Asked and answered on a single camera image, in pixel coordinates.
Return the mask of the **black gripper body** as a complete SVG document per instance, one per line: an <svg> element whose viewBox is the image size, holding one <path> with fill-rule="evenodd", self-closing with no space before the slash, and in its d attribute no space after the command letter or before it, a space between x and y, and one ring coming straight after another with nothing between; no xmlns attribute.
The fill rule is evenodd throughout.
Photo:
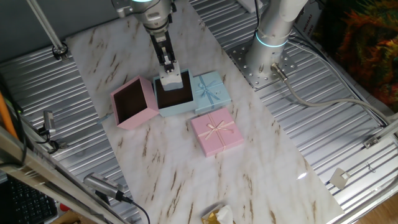
<svg viewBox="0 0 398 224"><path fill-rule="evenodd" d="M176 61L168 31L150 35L150 38L161 65L171 65Z"/></svg>

